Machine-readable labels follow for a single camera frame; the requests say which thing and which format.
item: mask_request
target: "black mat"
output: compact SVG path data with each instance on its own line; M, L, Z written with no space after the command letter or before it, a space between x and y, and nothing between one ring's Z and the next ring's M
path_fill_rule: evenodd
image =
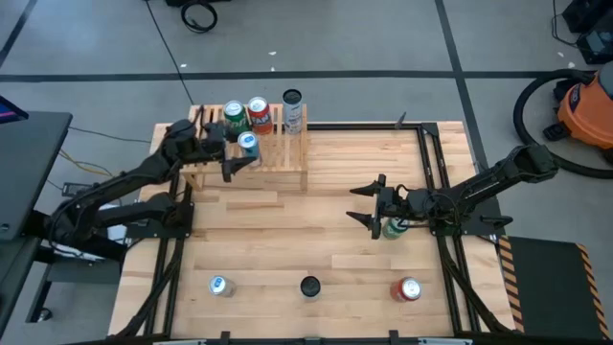
M518 329L528 335L609 338L585 247L503 237L500 254Z

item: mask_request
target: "vacuum hose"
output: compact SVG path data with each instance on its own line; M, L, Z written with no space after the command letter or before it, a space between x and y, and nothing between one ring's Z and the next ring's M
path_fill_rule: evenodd
M524 124L524 107L526 106L526 102L534 93L534 91L536 91L545 83L558 79L568 79L582 83L589 83L592 81L593 78L594 76L591 73L582 72L574 69L560 69L550 73L546 77L541 77L531 82L519 95L519 98L515 103L515 108L513 109L513 124L515 125L517 135L519 135L519 138L524 142L524 144L536 144L535 139L530 135L528 130L526 130L526 125ZM554 153L552 153L552 156L555 158L555 160L562 169L571 173L577 173L583 176L594 178L613 179L613 170L585 167L580 164L566 160Z

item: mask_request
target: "soda can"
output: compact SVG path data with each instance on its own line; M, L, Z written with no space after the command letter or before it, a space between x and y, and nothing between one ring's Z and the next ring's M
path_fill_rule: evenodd
M242 151L243 157L257 157L249 166L258 167L261 165L260 146L258 145L258 137L254 132L242 132L238 136L238 146Z
M392 283L390 294L398 302L415 301L421 296L421 284L415 278L405 277Z
M303 95L296 89L284 92L284 126L288 134L298 134L303 129Z
M223 116L226 119L226 126L233 135L240 135L242 132L251 130L245 107L239 101L230 101L223 106Z
M303 293L306 302L314 302L319 298L319 292L322 290L322 285L319 279L308 276L300 283L300 291Z
M388 240L395 240L399 238L409 229L409 220L402 218L387 218L385 225L383 226L383 236Z
M253 131L258 134L268 134L272 131L270 107L263 97L254 97L247 105Z
M237 285L228 278L214 276L209 281L209 291L213 296L232 297L237 290Z

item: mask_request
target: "orange vacuum cleaner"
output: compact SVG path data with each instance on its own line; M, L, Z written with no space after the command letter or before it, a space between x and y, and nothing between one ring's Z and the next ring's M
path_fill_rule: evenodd
M535 143L524 125L524 106L532 93L543 84L559 80L554 96L559 101L558 122L543 130L545 138L557 141L573 137L602 149L603 157L613 164L613 62L596 72L562 69L534 80L519 95L513 110L513 123L525 144ZM572 173L613 178L613 170L594 169L554 155L560 167Z

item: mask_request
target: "wooden table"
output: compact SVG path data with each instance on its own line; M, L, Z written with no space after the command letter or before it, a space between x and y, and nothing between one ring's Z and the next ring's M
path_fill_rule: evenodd
M461 122L438 125L454 185L475 173L465 130ZM156 127L152 149L164 126ZM400 336L452 335L436 239L427 229L412 229L396 241L373 241L345 215L373 211L373 198L348 190L369 184L379 173L387 174L389 185L425 186L416 132L310 131L308 140L306 193L287 190L282 177L261 181L241 172L237 184L211 187L205 181L204 190L194 193L193 235L186 241L172 336L219 338L230 331L232 338L387 337L389 330ZM141 198L168 187L146 187ZM493 245L471 237L464 244L475 290L503 324L514 328ZM147 240L128 253L110 334L125 326L148 295L157 248L158 240ZM216 274L237 283L233 298L209 293L209 279ZM315 303L305 303L298 288L307 275L323 284ZM404 276L421 281L418 301L390 298L389 285ZM468 330L465 299L457 286L456 292ZM165 300L162 296L158 306L157 330Z

